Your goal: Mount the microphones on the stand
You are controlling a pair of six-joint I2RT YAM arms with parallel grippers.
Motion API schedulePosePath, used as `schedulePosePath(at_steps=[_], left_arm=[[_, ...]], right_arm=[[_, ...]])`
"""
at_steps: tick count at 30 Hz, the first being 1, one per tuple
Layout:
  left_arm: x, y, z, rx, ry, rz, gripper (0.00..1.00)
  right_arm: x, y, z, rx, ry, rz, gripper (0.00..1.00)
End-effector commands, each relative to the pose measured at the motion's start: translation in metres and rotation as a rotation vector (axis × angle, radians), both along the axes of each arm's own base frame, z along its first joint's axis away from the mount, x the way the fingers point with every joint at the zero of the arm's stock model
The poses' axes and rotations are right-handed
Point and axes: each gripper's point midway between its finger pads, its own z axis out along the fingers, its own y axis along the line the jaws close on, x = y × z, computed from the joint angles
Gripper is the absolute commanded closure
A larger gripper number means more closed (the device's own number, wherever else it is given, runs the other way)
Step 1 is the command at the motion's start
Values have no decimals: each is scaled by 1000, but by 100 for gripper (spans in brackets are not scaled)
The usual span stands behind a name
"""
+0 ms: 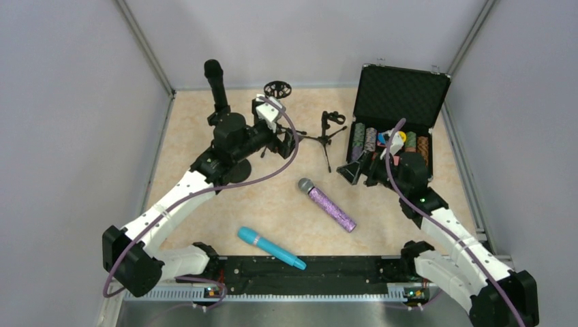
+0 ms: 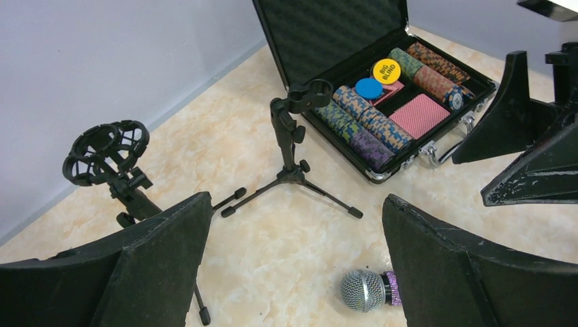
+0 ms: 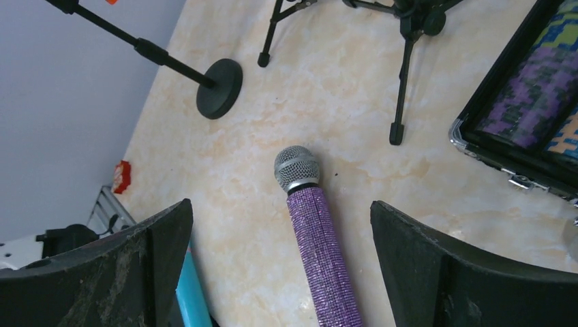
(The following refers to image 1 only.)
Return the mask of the black tripod shock-mount stand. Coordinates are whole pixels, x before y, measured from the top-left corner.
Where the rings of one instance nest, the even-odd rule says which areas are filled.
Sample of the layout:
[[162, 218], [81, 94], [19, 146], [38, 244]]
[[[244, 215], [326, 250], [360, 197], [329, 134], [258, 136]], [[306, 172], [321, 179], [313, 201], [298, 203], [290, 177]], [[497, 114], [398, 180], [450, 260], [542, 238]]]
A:
[[[263, 91], [267, 97], [272, 96], [275, 99], [279, 100], [290, 96], [292, 92], [292, 87], [288, 82], [276, 80], [265, 84]], [[292, 137], [292, 132], [290, 131], [289, 127], [284, 127], [280, 124], [277, 124], [277, 131], [275, 132], [276, 136], [281, 135], [286, 136], [287, 132], [289, 133], [290, 136], [287, 136], [285, 138]], [[307, 136], [306, 131], [296, 130], [296, 133], [299, 135], [299, 140], [302, 140], [304, 139], [305, 136]], [[280, 153], [279, 150], [277, 150], [277, 148], [278, 147], [274, 148], [275, 151], [271, 150], [269, 147], [264, 148], [260, 154], [260, 158], [263, 158], [265, 156], [267, 150], [270, 150], [272, 153]]]

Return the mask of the black round-base mic stand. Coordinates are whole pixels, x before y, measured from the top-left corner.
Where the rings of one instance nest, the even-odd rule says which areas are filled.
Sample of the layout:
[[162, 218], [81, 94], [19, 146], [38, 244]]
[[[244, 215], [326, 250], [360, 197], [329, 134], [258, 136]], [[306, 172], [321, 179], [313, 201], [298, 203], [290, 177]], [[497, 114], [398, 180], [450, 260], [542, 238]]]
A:
[[241, 183], [251, 174], [250, 164], [239, 154], [249, 139], [248, 125], [242, 114], [231, 112], [230, 106], [215, 107], [215, 112], [208, 117], [213, 127], [211, 147], [216, 157], [224, 164], [227, 173], [223, 183]]

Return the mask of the purple glitter microphone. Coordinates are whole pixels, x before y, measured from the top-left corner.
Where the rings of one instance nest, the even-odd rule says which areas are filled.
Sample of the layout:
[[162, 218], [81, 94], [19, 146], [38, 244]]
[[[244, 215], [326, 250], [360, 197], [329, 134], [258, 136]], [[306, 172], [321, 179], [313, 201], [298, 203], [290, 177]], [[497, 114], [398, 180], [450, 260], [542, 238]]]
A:
[[304, 194], [345, 231], [352, 232], [355, 227], [357, 227], [356, 222], [338, 207], [321, 189], [316, 187], [309, 178], [299, 179], [297, 185]]

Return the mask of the black microphone orange end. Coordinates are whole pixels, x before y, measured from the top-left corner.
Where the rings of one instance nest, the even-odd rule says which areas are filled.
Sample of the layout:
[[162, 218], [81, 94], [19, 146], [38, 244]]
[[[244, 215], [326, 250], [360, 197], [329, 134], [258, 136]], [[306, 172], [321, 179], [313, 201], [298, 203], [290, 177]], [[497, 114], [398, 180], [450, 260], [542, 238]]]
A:
[[216, 59], [209, 59], [204, 63], [204, 76], [211, 88], [215, 111], [229, 110], [230, 106], [224, 86], [224, 71]]

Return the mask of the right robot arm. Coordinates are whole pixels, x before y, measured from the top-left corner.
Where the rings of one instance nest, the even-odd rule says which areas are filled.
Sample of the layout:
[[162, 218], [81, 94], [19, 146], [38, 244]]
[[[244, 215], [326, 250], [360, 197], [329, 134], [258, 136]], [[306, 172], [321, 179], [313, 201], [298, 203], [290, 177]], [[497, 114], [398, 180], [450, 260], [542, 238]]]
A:
[[446, 249], [443, 256], [425, 241], [401, 250], [406, 270], [436, 284], [468, 314], [473, 326], [538, 326], [534, 277], [499, 260], [461, 224], [448, 203], [429, 186], [429, 167], [407, 152], [399, 136], [378, 152], [366, 135], [353, 135], [348, 163], [338, 172], [352, 185], [366, 176], [368, 187], [384, 185], [399, 196], [404, 215]]

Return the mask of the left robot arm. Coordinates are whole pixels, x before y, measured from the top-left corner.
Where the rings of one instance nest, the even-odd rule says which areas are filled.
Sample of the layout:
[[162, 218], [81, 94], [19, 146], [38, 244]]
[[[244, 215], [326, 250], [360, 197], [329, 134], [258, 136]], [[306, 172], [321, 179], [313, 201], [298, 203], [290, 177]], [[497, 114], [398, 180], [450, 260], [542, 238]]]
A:
[[[252, 103], [255, 123], [232, 112], [222, 102], [209, 117], [213, 140], [177, 184], [147, 211], [121, 228], [110, 226], [102, 234], [103, 267], [108, 273], [102, 294], [112, 281], [134, 296], [144, 296], [160, 281], [199, 275], [209, 263], [209, 254], [198, 245], [162, 250], [162, 243], [199, 206], [225, 189], [266, 181], [283, 172], [296, 158], [299, 148], [294, 123], [285, 106], [273, 96], [258, 94]], [[267, 148], [286, 159], [276, 171], [250, 180], [248, 158]]]

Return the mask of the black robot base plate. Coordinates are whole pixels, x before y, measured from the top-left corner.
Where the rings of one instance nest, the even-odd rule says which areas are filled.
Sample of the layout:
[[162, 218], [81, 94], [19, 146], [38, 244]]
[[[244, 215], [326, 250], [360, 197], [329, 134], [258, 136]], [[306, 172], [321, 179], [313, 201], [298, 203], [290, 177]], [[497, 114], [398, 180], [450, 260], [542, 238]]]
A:
[[200, 278], [223, 283], [233, 296], [386, 296], [426, 300], [434, 283], [410, 272], [399, 256], [306, 255], [300, 270], [267, 256], [218, 255], [202, 242], [195, 246], [209, 257]]

